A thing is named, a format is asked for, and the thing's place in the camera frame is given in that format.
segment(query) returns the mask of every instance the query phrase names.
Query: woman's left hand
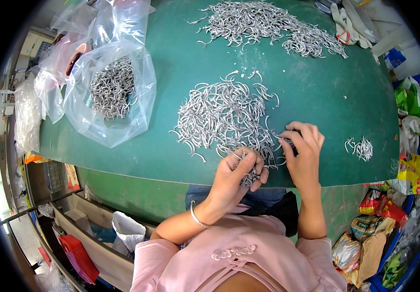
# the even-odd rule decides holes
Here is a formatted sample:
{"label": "woman's left hand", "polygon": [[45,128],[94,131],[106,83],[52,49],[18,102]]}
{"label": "woman's left hand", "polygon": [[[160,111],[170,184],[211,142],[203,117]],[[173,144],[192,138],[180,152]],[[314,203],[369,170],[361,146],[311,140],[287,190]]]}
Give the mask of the woman's left hand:
{"label": "woman's left hand", "polygon": [[247,153],[241,162],[235,155],[228,154],[221,160],[218,165],[215,180],[206,201],[212,208],[220,212],[227,213],[239,204],[242,197],[247,193],[249,188],[241,187],[241,180],[255,166],[260,179],[256,180],[251,191],[256,191],[268,179],[268,169],[264,167],[264,159],[254,150],[248,147],[241,147],[234,151],[234,154],[241,157],[243,153]]}

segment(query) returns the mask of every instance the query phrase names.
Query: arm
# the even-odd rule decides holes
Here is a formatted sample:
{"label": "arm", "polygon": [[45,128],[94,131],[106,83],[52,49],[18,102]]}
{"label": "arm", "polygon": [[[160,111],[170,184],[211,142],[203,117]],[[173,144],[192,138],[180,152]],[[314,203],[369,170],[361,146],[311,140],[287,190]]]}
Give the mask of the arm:
{"label": "arm", "polygon": [[[247,155],[241,162],[235,155],[228,154],[219,163],[209,195],[194,208],[194,214],[201,223],[212,225],[239,204],[249,190],[239,184],[245,173],[254,166],[260,179],[252,184],[251,190],[254,192],[267,182],[268,169],[263,167],[264,160],[260,154],[248,147],[239,148],[234,154],[242,156],[243,152]],[[190,211],[186,211],[164,220],[152,233],[150,240],[162,238],[181,245],[201,231],[203,228],[194,221]]]}
{"label": "arm", "polygon": [[285,151],[286,166],[301,195],[301,209],[298,219],[298,236],[306,239],[318,239],[327,236],[324,211],[320,200],[319,156],[325,137],[317,126],[294,121],[286,126],[288,131],[282,137],[293,141],[298,155],[283,139],[279,142]]}

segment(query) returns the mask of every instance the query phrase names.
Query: hand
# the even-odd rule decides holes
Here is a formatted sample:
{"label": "hand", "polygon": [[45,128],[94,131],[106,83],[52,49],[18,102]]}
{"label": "hand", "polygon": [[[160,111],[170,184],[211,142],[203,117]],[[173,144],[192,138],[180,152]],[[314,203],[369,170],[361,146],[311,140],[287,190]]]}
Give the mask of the hand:
{"label": "hand", "polygon": [[246,176],[245,173],[249,173],[254,166],[257,174],[260,175],[260,179],[252,184],[251,191],[256,191],[268,179],[268,169],[264,167],[262,156],[248,147],[241,147],[234,151],[234,154],[241,157],[244,152],[247,155],[241,162],[232,153],[221,160],[210,194],[206,199],[213,208],[224,213],[236,207],[249,190],[249,188],[241,187],[239,184],[244,176]]}
{"label": "hand", "polygon": [[293,183],[296,185],[301,198],[304,201],[312,199],[311,196],[320,194],[319,184],[319,156],[325,137],[317,126],[294,121],[286,126],[286,130],[280,136],[289,138],[293,141],[298,155],[295,157],[293,149],[284,139],[278,142],[285,151],[286,166]]}

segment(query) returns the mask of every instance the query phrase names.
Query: pile of metal hooks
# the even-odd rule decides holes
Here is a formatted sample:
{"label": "pile of metal hooks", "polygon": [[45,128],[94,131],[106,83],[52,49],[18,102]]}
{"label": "pile of metal hooks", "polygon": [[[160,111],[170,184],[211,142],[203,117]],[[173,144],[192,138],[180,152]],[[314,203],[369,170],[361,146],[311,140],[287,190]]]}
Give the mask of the pile of metal hooks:
{"label": "pile of metal hooks", "polygon": [[128,96],[134,92],[134,73],[131,60],[124,56],[96,73],[90,83],[90,93],[93,98],[92,109],[102,113],[106,120],[115,117],[124,119],[131,104]]}
{"label": "pile of metal hooks", "polygon": [[270,45],[274,41],[281,41],[288,37],[283,43],[283,48],[289,51],[301,53],[303,57],[311,55],[313,57],[322,56],[322,46],[327,48],[330,54],[339,54],[343,58],[348,56],[345,53],[344,45],[332,37],[325,30],[318,29],[317,26],[299,21],[288,11],[278,8],[265,2],[221,2],[210,5],[200,11],[212,11],[210,16],[206,13],[196,21],[188,21],[189,24],[197,24],[202,20],[208,19],[208,25],[201,27],[196,33],[204,30],[210,33],[210,41],[202,43],[205,47],[218,37],[229,40],[228,46],[236,48],[242,45],[242,51],[248,44],[260,43],[260,38],[269,37]]}
{"label": "pile of metal hooks", "polygon": [[[247,153],[243,152],[242,156],[239,157],[237,156],[235,153],[233,153],[234,156],[236,156],[239,159],[239,162],[241,162],[241,160],[244,159],[244,157],[246,157]],[[257,174],[257,170],[254,168],[252,168],[252,170],[249,173],[245,173],[245,177],[243,177],[243,179],[241,180],[241,184],[240,186],[242,187],[251,187],[251,185],[260,178],[260,175]]]}
{"label": "pile of metal hooks", "polygon": [[318,29],[317,25],[307,24],[302,21],[298,21],[297,27],[292,28],[291,34],[288,35],[288,40],[285,41],[282,46],[287,51],[293,51],[295,53],[301,53],[301,56],[325,58],[322,54],[322,46],[332,54],[341,55],[344,59],[348,56],[345,53],[344,45],[337,39],[332,37],[324,29]]}
{"label": "pile of metal hooks", "polygon": [[354,138],[349,138],[345,141],[345,150],[349,153],[347,145],[353,148],[353,155],[356,154],[358,160],[369,161],[372,158],[373,147],[370,141],[366,140],[364,136],[362,141],[354,143]]}
{"label": "pile of metal hooks", "polygon": [[[178,111],[178,125],[174,132],[178,135],[178,142],[183,142],[190,147],[192,156],[200,156],[205,163],[205,158],[195,152],[195,148],[210,148],[217,142],[216,152],[224,158],[223,154],[232,153],[235,149],[247,146],[260,153],[265,159],[267,168],[276,168],[284,165],[284,156],[275,157],[274,151],[281,148],[275,147],[272,137],[277,137],[274,129],[269,129],[265,116],[265,102],[277,99],[278,108],[280,100],[276,93],[268,94],[268,89],[262,85],[262,76],[254,69],[248,79],[255,75],[260,77],[260,83],[254,83],[251,93],[249,87],[235,81],[234,71],[228,74],[222,82],[209,85],[199,83],[189,91],[189,99]],[[265,116],[265,127],[260,125],[260,120]]]}

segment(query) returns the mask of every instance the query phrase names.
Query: silver bangle bracelet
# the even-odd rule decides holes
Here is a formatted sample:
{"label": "silver bangle bracelet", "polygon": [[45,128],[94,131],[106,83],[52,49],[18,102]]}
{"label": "silver bangle bracelet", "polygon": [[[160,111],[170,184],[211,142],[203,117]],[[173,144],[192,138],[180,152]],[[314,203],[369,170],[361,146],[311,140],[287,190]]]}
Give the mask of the silver bangle bracelet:
{"label": "silver bangle bracelet", "polygon": [[195,216],[195,214],[194,214],[194,204],[195,204],[195,201],[190,202],[190,214],[192,215],[192,218],[194,218],[194,221],[195,221],[197,224],[199,224],[199,225],[200,225],[200,227],[202,227],[203,229],[207,229],[207,228],[208,228],[208,227],[210,227],[210,226],[203,224],[203,223],[202,223],[202,222],[200,222],[200,221],[199,221],[199,219],[197,219],[197,217]]}

